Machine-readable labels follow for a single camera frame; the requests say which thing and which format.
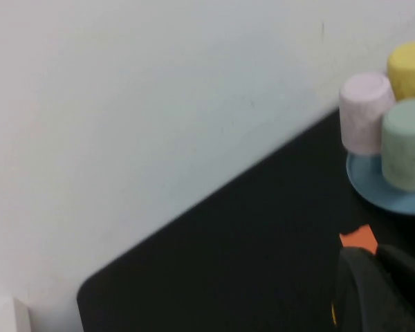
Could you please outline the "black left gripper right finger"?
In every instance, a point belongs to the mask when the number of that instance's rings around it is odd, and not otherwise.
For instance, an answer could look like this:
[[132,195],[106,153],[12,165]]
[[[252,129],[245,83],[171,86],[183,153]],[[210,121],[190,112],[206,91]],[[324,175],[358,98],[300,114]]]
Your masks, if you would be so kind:
[[391,245],[380,245],[376,259],[385,269],[406,309],[415,316],[415,257]]

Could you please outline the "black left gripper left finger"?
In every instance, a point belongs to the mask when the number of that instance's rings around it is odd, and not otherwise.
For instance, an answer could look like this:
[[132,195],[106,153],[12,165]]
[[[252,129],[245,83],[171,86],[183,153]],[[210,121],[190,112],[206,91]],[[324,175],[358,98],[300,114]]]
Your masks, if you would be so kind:
[[333,300],[337,331],[413,331],[414,316],[367,250],[343,248]]

